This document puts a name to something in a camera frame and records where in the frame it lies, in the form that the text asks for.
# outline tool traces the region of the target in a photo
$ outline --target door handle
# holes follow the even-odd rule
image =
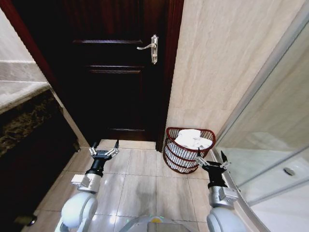
[[[151,37],[151,44],[146,47],[137,47],[138,50],[151,49],[151,60],[153,64],[156,64],[158,61],[158,39],[159,37],[153,35],[153,37]]]

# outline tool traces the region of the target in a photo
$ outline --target dark marble countertop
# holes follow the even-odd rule
[[[50,88],[46,82],[0,81],[0,114]]]

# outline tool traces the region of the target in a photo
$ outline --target beige floor tile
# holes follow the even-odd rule
[[[28,228],[27,232],[53,232],[61,217],[60,212],[40,210],[35,213],[38,220]]]
[[[71,184],[75,174],[80,172],[65,172],[57,186],[51,190],[49,198],[41,206],[43,210],[60,211],[64,203],[73,195],[78,193],[76,185]]]
[[[142,141],[121,140],[119,141],[119,147],[128,149],[141,149]]]
[[[114,147],[116,143],[116,139],[101,139],[98,147]]]
[[[188,178],[193,178],[193,179],[207,179],[209,180],[208,172],[202,169],[201,167],[198,167],[198,169],[187,175]]]
[[[155,199],[155,176],[126,175],[117,215],[155,215]]]
[[[155,150],[155,142],[142,141],[140,145],[141,145],[141,149]]]
[[[112,232],[116,216],[94,215],[87,232]],[[70,232],[76,232],[77,228],[70,229]]]
[[[190,232],[198,232],[198,225],[196,221],[175,221],[179,224],[183,224]]]
[[[207,187],[208,181],[202,179],[188,179],[188,180],[197,221],[206,222],[207,215],[211,210],[211,206],[209,205],[208,200],[208,194],[209,194],[209,190]]]
[[[130,149],[119,149],[118,155],[105,163],[104,173],[126,174],[130,152]]]
[[[47,194],[45,195],[45,197],[43,198],[43,200],[40,202],[39,206],[37,207],[37,209],[42,209],[42,207],[46,204],[46,202],[48,201],[48,199],[50,198],[50,196],[53,193],[53,190],[55,189],[55,187],[61,182],[62,177],[64,176],[66,172],[62,171],[60,173],[60,175],[58,176],[58,178],[56,179],[56,181],[53,183],[53,185],[51,186],[51,188],[48,190]]]
[[[116,217],[115,227],[113,232],[119,232],[128,222],[130,222],[134,217]]]
[[[157,176],[157,215],[196,221],[188,179]]]
[[[106,173],[103,175],[97,195],[98,208],[96,214],[117,215],[124,181],[125,175],[122,174]]]
[[[197,224],[198,224],[198,229],[200,232],[209,232],[207,223],[198,222]]]
[[[126,173],[131,175],[153,175],[156,173],[156,151],[131,150]]]
[[[166,176],[166,177],[187,178],[186,174],[180,174],[170,169],[165,163],[161,153],[157,153],[157,156],[156,156],[156,175]]]
[[[87,147],[81,147],[81,151],[76,152],[73,158],[74,159],[72,160],[70,166],[67,168],[67,171],[85,172],[91,167],[93,162]]]

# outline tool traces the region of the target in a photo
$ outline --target marble wall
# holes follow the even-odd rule
[[[0,81],[47,82],[1,9]]]
[[[185,0],[167,127],[217,133],[305,0]]]

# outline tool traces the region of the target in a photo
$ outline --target red wire basket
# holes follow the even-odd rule
[[[175,172],[182,174],[189,174],[194,172],[198,168],[198,163],[195,161],[198,150],[188,149],[175,142],[178,136],[178,132],[183,129],[191,128],[177,128],[169,127],[166,129],[166,140],[163,150],[163,159],[167,166]],[[211,130],[197,129],[201,131],[200,137],[212,140],[210,147],[200,150],[201,157],[206,157],[209,150],[216,143],[216,136]]]

